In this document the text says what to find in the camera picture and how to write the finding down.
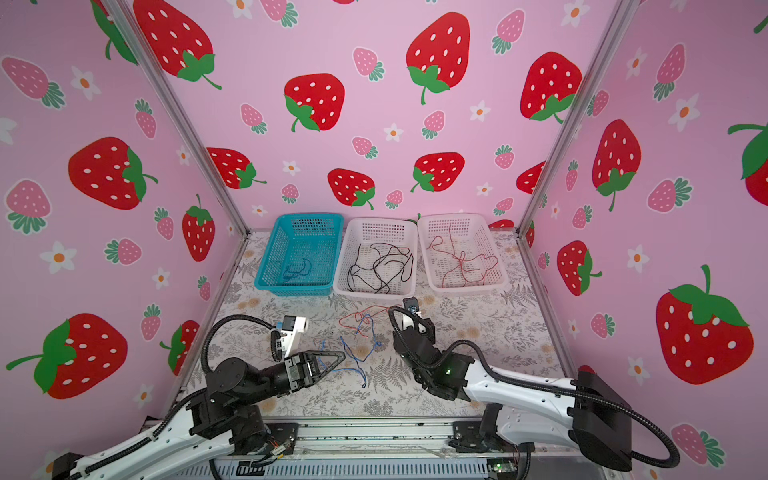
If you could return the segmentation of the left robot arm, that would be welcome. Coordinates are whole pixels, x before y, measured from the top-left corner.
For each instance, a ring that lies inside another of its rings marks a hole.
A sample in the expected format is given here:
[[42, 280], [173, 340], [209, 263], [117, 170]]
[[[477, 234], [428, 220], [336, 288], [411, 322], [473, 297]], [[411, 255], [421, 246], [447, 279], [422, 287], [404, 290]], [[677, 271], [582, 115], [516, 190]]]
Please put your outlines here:
[[238, 357], [210, 366], [200, 355], [205, 386], [179, 401], [152, 429], [90, 456], [66, 453], [53, 462], [55, 479], [165, 479], [230, 454], [281, 450], [263, 421], [259, 403], [309, 388], [343, 363], [342, 351], [291, 348], [306, 319], [286, 316], [270, 326], [274, 364], [258, 369]]

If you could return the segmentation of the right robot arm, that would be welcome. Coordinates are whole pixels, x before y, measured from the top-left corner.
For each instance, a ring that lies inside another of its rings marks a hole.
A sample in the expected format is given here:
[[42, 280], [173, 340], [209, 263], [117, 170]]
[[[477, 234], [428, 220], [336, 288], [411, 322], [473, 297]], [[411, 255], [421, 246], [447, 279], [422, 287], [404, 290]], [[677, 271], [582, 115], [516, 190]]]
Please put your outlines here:
[[552, 379], [496, 368], [470, 340], [439, 349], [434, 324], [417, 312], [391, 306], [387, 315], [395, 351], [427, 393], [541, 418], [529, 430], [506, 435], [507, 442], [576, 448], [593, 463], [622, 472], [631, 471], [635, 461], [662, 469], [679, 465], [674, 441], [598, 375], [581, 372], [576, 378]]

